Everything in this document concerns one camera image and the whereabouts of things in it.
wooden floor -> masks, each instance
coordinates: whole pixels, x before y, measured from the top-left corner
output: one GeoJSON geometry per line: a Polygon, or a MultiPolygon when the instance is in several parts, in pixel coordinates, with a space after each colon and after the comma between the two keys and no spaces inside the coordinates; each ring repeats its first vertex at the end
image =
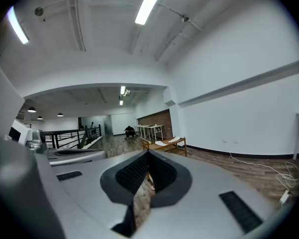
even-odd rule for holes
{"type": "MultiPolygon", "coordinates": [[[[124,135],[104,136],[95,143],[91,148],[103,149],[107,152],[108,157],[114,157],[125,154],[134,150],[142,150],[140,138],[124,140],[124,135]]],[[[276,179],[276,172],[263,166],[248,165],[234,160],[227,155],[213,154],[192,148],[187,148],[187,157],[199,161],[208,162],[230,171],[242,181],[248,183],[251,187],[257,189],[264,197],[279,207],[279,199],[285,191],[285,187],[276,179]]],[[[255,159],[255,158],[238,158],[245,162],[263,164],[274,168],[281,173],[289,173],[285,167],[285,162],[292,162],[299,168],[299,159],[255,159]]],[[[292,175],[299,177],[299,172],[292,166],[288,165],[292,175]]],[[[285,183],[285,180],[279,176],[279,179],[285,183]]],[[[291,190],[292,194],[299,195],[299,180],[296,186],[291,190]]],[[[139,227],[150,213],[150,198],[154,196],[154,191],[150,189],[150,183],[145,180],[138,192],[134,196],[134,213],[137,227],[139,227]]]]}

cable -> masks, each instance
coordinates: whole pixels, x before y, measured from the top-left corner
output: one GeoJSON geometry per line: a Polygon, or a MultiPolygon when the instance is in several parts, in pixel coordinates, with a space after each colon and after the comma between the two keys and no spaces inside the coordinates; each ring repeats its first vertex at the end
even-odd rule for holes
{"type": "Polygon", "coordinates": [[[237,158],[234,158],[232,155],[231,155],[231,153],[229,153],[230,154],[230,156],[233,158],[233,159],[235,159],[235,160],[237,160],[237,161],[239,161],[239,162],[243,162],[243,163],[245,163],[245,164],[248,164],[248,165],[257,165],[257,166],[265,166],[265,167],[268,167],[268,168],[270,168],[270,169],[272,169],[272,170],[274,170],[277,174],[276,174],[276,179],[290,192],[290,189],[292,189],[292,188],[294,188],[295,187],[295,185],[296,185],[296,181],[297,180],[299,180],[299,178],[297,178],[297,179],[295,179],[292,175],[291,175],[291,172],[290,172],[290,170],[289,170],[289,168],[288,168],[288,166],[287,166],[287,163],[289,163],[289,164],[291,164],[291,165],[293,165],[298,171],[299,171],[299,169],[297,168],[297,166],[295,165],[295,164],[293,164],[293,163],[290,163],[290,162],[285,162],[285,166],[286,166],[286,168],[287,168],[287,170],[288,170],[288,172],[289,172],[289,174],[286,174],[286,173],[280,173],[280,172],[278,172],[277,170],[275,170],[275,169],[273,169],[272,167],[270,167],[270,166],[267,166],[267,165],[263,165],[263,164],[254,164],[254,163],[248,163],[248,162],[245,162],[245,161],[243,161],[243,160],[239,160],[239,159],[237,159],[237,158]],[[288,185],[288,187],[285,185],[285,184],[283,184],[282,182],[281,182],[281,180],[278,178],[278,175],[281,175],[281,177],[283,178],[283,179],[285,179],[285,182],[286,182],[286,184],[288,185]],[[288,183],[288,180],[290,180],[290,181],[293,181],[294,182],[294,184],[293,185],[290,185],[289,183],[288,183]]]}

railing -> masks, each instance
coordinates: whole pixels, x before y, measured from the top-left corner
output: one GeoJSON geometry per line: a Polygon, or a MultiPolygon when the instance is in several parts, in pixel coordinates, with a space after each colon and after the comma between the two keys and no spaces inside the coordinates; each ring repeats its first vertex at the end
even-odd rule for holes
{"type": "Polygon", "coordinates": [[[87,126],[85,126],[85,129],[47,131],[44,132],[44,134],[46,143],[51,143],[54,149],[59,149],[74,142],[77,142],[77,144],[69,148],[77,147],[81,149],[99,136],[102,136],[100,124],[95,128],[87,128],[87,126]]]}

baseboard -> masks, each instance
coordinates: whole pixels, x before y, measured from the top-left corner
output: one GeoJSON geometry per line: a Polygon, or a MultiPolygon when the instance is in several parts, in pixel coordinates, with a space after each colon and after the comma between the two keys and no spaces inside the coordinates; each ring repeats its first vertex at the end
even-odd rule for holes
{"type": "MultiPolygon", "coordinates": [[[[219,154],[219,155],[225,155],[229,156],[229,152],[225,151],[218,151],[218,150],[212,150],[212,149],[205,149],[205,148],[200,148],[192,145],[187,145],[188,148],[192,149],[197,149],[197,150],[202,150],[205,152],[210,152],[214,154],[219,154]]],[[[243,157],[243,158],[256,158],[256,159],[292,159],[293,154],[285,154],[285,155],[252,155],[252,154],[241,154],[241,153],[231,153],[233,157],[243,157]]]]}

white ceiling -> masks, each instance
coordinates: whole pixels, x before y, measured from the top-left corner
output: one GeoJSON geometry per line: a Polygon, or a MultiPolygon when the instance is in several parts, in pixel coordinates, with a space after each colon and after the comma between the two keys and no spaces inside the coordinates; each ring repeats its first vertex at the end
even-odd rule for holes
{"type": "Polygon", "coordinates": [[[135,24],[143,0],[64,0],[50,5],[55,1],[58,0],[20,0],[15,5],[17,17],[30,39],[27,45],[22,45],[9,23],[3,21],[0,64],[8,77],[16,65],[33,57],[57,56],[60,50],[84,52],[84,47],[87,51],[117,48],[167,64],[191,44],[179,35],[181,32],[194,40],[201,32],[198,28],[203,29],[237,0],[158,0],[159,4],[188,16],[194,24],[182,22],[177,13],[157,5],[143,27],[135,24]],[[40,17],[34,14],[37,7],[44,8],[40,17]]]}
{"type": "MultiPolygon", "coordinates": [[[[128,90],[149,91],[149,88],[137,88],[126,86],[128,90]]],[[[52,108],[63,106],[84,106],[114,104],[119,105],[119,94],[121,87],[98,87],[71,89],[44,94],[30,99],[26,99],[22,107],[22,111],[27,110],[30,106],[34,106],[38,112],[45,112],[52,108]]],[[[124,106],[135,105],[140,99],[144,98],[145,94],[129,94],[124,96],[124,106]]]]}

